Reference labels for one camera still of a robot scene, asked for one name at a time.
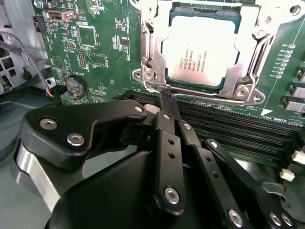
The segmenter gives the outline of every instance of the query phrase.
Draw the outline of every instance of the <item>chip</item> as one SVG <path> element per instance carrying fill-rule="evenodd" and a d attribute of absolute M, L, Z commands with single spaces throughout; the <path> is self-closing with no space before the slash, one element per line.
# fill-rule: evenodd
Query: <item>chip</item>
<path fill-rule="evenodd" d="M 236 62 L 236 34 L 232 21 L 176 16 L 163 42 L 168 77 L 216 87 Z"/>
<path fill-rule="evenodd" d="M 78 26 L 80 42 L 82 45 L 95 47 L 95 28 L 93 26 Z"/>

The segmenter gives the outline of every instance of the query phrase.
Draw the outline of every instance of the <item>hole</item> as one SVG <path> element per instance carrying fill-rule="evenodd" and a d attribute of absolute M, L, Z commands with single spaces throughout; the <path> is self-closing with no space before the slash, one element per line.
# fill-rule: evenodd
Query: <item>hole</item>
<path fill-rule="evenodd" d="M 14 69 L 9 70 L 9 73 L 10 73 L 10 76 L 11 76 L 11 77 L 13 77 L 13 76 L 15 76 L 15 75 L 16 75 L 16 72 L 15 72 L 15 70 L 14 70 Z"/>
<path fill-rule="evenodd" d="M 292 6 L 289 10 L 289 12 L 295 16 L 297 15 L 299 12 L 301 11 L 301 7 L 299 5 L 295 5 L 295 6 Z"/>
<path fill-rule="evenodd" d="M 0 41 L 4 42 L 4 39 L 3 39 L 2 35 L 0 35 Z M 9 51 L 0 48 L 0 58 L 8 56 L 9 54 L 10 54 Z"/>
<path fill-rule="evenodd" d="M 0 58 L 9 56 L 9 55 L 10 55 L 10 53 L 7 50 L 0 48 Z"/>
<path fill-rule="evenodd" d="M 172 198 L 172 199 L 175 199 L 175 198 L 176 198 L 176 196 L 175 196 L 175 194 L 174 194 L 173 192 L 169 192 L 168 195 L 169 195 L 170 198 Z"/>
<path fill-rule="evenodd" d="M 174 145 L 174 144 L 175 144 L 175 142 L 173 142 L 173 140 L 171 140 L 171 139 L 168 139 L 168 142 L 169 142 L 171 145 Z"/>
<path fill-rule="evenodd" d="M 50 122 L 50 121 L 47 121 L 47 122 L 45 122 L 44 124 L 45 124 L 46 126 L 53 126 L 53 123 Z"/>
<path fill-rule="evenodd" d="M 139 73 L 135 73 L 133 74 L 135 78 L 139 79 L 140 78 L 140 74 Z"/>
<path fill-rule="evenodd" d="M 80 138 L 77 137 L 77 136 L 73 136 L 72 139 L 73 139 L 74 141 L 77 141 L 77 142 L 80 140 Z"/>
<path fill-rule="evenodd" d="M 213 176 L 214 176 L 215 178 L 218 178 L 218 177 L 219 177 L 219 175 L 218 175 L 216 172 L 213 172 Z"/>
<path fill-rule="evenodd" d="M 13 60 L 10 57 L 6 58 L 6 59 L 3 59 L 2 63 L 3 63 L 3 66 L 5 67 L 5 69 L 9 69 L 9 68 L 14 67 Z"/>
<path fill-rule="evenodd" d="M 171 158 L 171 159 L 175 159 L 175 155 L 173 153 L 168 153 L 168 156 Z"/>
<path fill-rule="evenodd" d="M 9 78 L 6 75 L 2 76 L 2 80 L 3 80 L 3 83 L 5 83 L 4 86 L 12 87 L 12 85 L 11 85 L 11 83 L 9 81 Z"/>

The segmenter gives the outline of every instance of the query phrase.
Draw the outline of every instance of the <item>red wire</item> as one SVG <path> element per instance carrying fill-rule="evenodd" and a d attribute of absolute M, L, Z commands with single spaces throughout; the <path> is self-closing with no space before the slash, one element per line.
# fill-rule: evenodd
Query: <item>red wire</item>
<path fill-rule="evenodd" d="M 49 95 L 50 97 L 54 97 L 54 96 L 52 95 L 52 93 L 51 93 L 51 91 L 50 91 L 49 88 L 46 88 L 46 91 L 47 91 L 47 93 L 48 93 L 48 95 Z"/>

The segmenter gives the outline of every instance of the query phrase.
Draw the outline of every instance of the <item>motherboard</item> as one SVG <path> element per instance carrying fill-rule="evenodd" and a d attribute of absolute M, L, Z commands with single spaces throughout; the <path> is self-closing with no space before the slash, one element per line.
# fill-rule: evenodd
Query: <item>motherboard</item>
<path fill-rule="evenodd" d="M 135 0 L 47 0 L 35 4 L 33 17 L 37 32 L 42 34 L 56 84 L 67 86 L 61 96 L 63 104 L 86 104 L 110 101 L 128 90 L 151 93 L 146 84 L 138 81 L 135 70 L 143 69 L 143 14 Z M 167 53 L 166 79 L 172 85 L 196 89 L 200 93 L 219 92 L 225 88 L 223 74 L 234 65 L 241 52 L 229 49 L 242 23 L 241 5 L 255 6 L 255 0 L 215 1 L 179 0 L 170 9 L 172 26 L 163 51 Z M 303 12 L 299 5 L 289 6 L 292 16 Z M 264 24 L 273 20 L 267 16 Z M 303 126 L 305 124 L 305 17 L 281 23 L 269 41 L 268 55 L 259 66 L 259 80 L 255 89 L 260 93 L 254 103 L 234 104 L 232 99 L 207 99 L 185 96 L 179 99 L 222 111 L 250 117 Z M 184 34 L 192 34 L 190 42 L 183 42 Z M 214 52 L 199 50 L 200 42 L 217 42 Z M 189 79 L 181 78 L 176 68 L 190 70 Z M 243 98 L 251 89 L 239 88 L 235 98 Z"/>

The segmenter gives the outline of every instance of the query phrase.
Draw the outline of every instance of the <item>cpu socket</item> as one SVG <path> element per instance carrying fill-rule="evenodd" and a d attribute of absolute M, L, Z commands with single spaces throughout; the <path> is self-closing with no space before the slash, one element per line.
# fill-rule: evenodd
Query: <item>cpu socket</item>
<path fill-rule="evenodd" d="M 265 101 L 256 86 L 275 35 L 305 12 L 301 0 L 130 3 L 141 11 L 142 62 L 133 79 L 151 92 L 240 106 Z"/>

